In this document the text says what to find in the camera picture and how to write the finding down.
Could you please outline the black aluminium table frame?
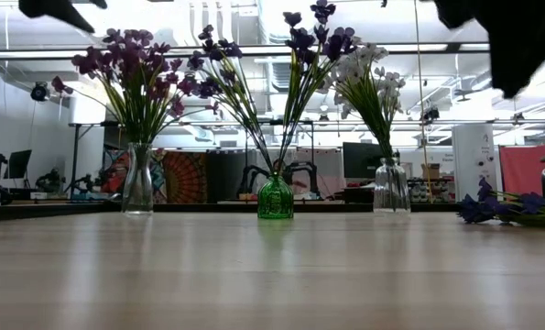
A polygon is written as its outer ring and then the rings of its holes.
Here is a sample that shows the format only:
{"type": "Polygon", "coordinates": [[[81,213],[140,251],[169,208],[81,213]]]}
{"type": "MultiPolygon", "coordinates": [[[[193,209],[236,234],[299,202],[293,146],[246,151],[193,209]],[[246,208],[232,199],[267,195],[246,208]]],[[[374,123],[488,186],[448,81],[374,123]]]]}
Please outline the black aluminium table frame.
{"type": "MultiPolygon", "coordinates": [[[[156,204],[154,213],[252,213],[255,203],[189,203],[156,204]]],[[[51,204],[10,204],[0,205],[0,221],[28,218],[84,215],[99,213],[120,213],[118,203],[51,203],[51,204]]],[[[296,213],[369,213],[373,211],[370,203],[295,203],[296,213]]]]}

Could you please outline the black overhead light bar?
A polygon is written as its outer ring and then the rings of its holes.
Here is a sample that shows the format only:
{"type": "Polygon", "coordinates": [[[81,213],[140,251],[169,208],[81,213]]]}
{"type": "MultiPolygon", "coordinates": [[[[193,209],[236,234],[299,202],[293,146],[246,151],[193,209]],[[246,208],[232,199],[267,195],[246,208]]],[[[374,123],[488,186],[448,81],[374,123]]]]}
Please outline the black overhead light bar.
{"type": "MultiPolygon", "coordinates": [[[[487,53],[488,42],[426,42],[426,43],[382,43],[378,47],[385,48],[395,55],[446,54],[446,53],[487,53]]],[[[240,50],[248,57],[288,56],[290,48],[283,45],[248,45],[240,50]]],[[[0,61],[39,61],[70,60],[74,55],[85,55],[86,49],[1,49],[0,61]]]]}

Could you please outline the orange mandala patterned cloth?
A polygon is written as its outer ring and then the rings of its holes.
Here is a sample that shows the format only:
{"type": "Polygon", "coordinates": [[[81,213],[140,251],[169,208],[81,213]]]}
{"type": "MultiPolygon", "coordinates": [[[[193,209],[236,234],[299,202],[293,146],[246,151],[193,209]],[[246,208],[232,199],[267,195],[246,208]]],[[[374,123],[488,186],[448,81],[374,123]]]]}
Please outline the orange mandala patterned cloth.
{"type": "Polygon", "coordinates": [[[206,154],[168,151],[162,165],[168,204],[207,202],[206,154]]]}

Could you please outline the ribbed clear glass vase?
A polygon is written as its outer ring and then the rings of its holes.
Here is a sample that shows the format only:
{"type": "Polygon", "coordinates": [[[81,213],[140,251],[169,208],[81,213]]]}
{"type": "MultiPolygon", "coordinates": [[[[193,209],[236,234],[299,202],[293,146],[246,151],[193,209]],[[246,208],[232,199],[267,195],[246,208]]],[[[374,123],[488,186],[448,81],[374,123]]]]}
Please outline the ribbed clear glass vase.
{"type": "Polygon", "coordinates": [[[409,213],[411,211],[407,174],[397,158],[382,158],[376,169],[373,211],[409,213]]]}

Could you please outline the white tower appliance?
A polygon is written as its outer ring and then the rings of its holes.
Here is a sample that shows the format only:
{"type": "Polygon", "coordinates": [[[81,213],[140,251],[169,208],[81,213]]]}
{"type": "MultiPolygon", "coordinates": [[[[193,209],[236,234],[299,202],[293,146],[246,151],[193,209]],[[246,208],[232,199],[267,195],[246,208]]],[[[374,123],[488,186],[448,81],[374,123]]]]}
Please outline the white tower appliance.
{"type": "Polygon", "coordinates": [[[496,187],[497,156],[491,124],[455,126],[452,129],[452,149],[457,202],[466,194],[477,199],[482,178],[496,187]]]}

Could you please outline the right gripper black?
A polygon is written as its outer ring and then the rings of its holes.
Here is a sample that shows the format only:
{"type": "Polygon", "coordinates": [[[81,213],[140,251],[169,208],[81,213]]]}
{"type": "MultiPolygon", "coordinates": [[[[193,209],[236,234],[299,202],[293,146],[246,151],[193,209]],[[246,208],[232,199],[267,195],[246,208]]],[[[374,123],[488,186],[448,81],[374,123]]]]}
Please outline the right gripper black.
{"type": "Polygon", "coordinates": [[[476,20],[488,32],[492,87],[513,99],[545,61],[545,0],[433,0],[448,29],[476,20]]]}

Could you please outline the green glass vase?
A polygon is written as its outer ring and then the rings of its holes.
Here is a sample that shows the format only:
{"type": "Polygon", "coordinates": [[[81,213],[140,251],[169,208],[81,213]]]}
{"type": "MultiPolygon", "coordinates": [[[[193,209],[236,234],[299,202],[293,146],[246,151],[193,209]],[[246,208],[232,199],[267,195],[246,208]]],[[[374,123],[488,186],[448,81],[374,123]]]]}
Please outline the green glass vase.
{"type": "Polygon", "coordinates": [[[292,219],[294,196],[283,178],[273,173],[257,194],[257,217],[259,219],[292,219]]]}

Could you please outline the small black monitor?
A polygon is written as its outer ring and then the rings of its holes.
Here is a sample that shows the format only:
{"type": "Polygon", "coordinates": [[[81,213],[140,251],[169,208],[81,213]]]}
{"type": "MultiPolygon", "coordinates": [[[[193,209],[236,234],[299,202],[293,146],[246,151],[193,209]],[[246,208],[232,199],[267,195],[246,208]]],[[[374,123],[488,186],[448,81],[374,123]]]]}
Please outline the small black monitor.
{"type": "Polygon", "coordinates": [[[16,151],[10,154],[5,170],[5,179],[23,179],[27,174],[27,166],[32,154],[31,149],[16,151]]]}

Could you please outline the silver round air duct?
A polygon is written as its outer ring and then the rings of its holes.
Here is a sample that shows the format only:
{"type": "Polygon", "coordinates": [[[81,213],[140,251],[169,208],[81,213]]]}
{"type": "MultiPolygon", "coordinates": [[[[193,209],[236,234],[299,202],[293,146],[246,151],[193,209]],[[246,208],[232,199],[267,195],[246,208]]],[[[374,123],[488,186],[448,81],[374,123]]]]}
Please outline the silver round air duct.
{"type": "Polygon", "coordinates": [[[310,9],[316,0],[256,0],[258,9],[259,42],[277,49],[277,52],[257,60],[266,69],[268,109],[267,115],[281,120],[288,100],[290,49],[285,40],[290,39],[289,25],[284,12],[301,12],[302,20],[296,28],[305,28],[309,34],[318,24],[310,9]]]}

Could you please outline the multicoloured patterned cloth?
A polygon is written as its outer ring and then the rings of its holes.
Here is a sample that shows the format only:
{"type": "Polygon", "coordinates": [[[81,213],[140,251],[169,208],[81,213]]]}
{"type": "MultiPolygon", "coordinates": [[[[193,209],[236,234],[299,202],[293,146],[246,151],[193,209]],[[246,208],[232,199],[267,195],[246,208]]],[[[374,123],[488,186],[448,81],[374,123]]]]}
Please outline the multicoloured patterned cloth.
{"type": "Polygon", "coordinates": [[[101,179],[102,193],[121,193],[129,171],[129,153],[122,149],[105,149],[101,179]]]}

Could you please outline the large black monitor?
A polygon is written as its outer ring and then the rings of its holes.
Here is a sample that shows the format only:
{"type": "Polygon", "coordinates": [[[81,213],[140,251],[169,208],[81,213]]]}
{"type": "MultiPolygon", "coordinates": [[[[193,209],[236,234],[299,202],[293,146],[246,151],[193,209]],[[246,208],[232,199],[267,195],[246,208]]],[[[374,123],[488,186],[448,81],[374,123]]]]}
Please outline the large black monitor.
{"type": "Polygon", "coordinates": [[[346,179],[373,181],[376,171],[383,165],[387,155],[377,144],[343,143],[343,170],[346,179]]]}

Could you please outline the black partition panel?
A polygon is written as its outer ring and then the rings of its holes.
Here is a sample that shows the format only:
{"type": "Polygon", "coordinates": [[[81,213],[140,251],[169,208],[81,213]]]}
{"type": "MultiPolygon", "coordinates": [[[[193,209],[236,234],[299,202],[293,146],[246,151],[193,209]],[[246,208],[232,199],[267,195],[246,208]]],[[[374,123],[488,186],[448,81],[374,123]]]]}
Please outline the black partition panel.
{"type": "Polygon", "coordinates": [[[211,150],[206,154],[207,203],[236,200],[243,169],[256,160],[254,150],[211,150]]]}

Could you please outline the tall clear glass vase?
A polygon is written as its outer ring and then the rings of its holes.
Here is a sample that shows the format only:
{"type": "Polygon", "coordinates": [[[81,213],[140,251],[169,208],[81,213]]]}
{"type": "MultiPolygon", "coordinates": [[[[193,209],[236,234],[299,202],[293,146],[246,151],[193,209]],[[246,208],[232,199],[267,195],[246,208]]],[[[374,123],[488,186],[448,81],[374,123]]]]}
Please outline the tall clear glass vase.
{"type": "Polygon", "coordinates": [[[151,145],[128,144],[129,166],[125,177],[121,212],[130,218],[149,218],[153,213],[153,184],[149,169],[151,145]]]}

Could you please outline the black background rig frame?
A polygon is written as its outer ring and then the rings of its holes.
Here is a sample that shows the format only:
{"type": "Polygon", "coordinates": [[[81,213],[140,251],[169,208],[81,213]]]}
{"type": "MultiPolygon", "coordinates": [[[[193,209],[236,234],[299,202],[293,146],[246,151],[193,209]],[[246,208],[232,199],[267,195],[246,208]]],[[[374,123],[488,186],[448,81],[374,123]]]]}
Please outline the black background rig frame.
{"type": "MultiPolygon", "coordinates": [[[[267,183],[269,171],[266,164],[258,165],[261,154],[255,149],[207,150],[209,152],[181,152],[164,149],[152,150],[149,157],[149,173],[154,204],[207,204],[223,201],[255,201],[257,191],[267,183]],[[231,174],[223,176],[223,170],[231,174]]],[[[100,187],[98,194],[121,194],[129,171],[130,155],[127,150],[105,149],[105,165],[99,171],[93,187],[100,187]]],[[[317,185],[316,165],[310,161],[296,161],[282,165],[282,179],[292,189],[291,175],[306,171],[311,183],[304,184],[310,190],[297,200],[318,200],[321,196],[317,185]]]]}

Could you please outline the red cloth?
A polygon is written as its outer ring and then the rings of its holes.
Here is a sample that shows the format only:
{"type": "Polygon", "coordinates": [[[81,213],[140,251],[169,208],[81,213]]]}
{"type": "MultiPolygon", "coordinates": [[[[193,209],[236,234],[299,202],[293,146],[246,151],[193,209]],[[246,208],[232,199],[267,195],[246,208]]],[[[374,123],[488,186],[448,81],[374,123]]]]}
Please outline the red cloth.
{"type": "Polygon", "coordinates": [[[499,150],[503,189],[507,193],[542,194],[541,172],[545,163],[545,145],[536,147],[501,147],[499,150]]]}

